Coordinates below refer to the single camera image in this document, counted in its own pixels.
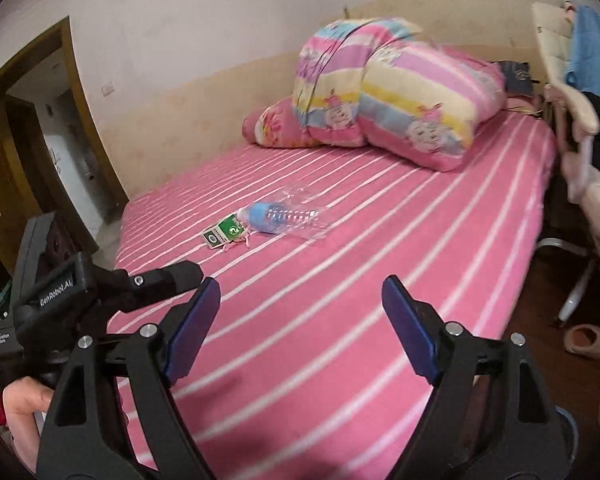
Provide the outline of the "left hand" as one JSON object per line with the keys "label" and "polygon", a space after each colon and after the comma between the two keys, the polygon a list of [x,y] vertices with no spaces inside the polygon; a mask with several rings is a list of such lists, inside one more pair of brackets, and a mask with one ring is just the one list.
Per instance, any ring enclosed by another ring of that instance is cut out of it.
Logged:
{"label": "left hand", "polygon": [[53,389],[31,377],[19,378],[3,391],[7,426],[15,451],[31,472],[36,469],[41,440],[34,413],[47,412],[53,395]]}

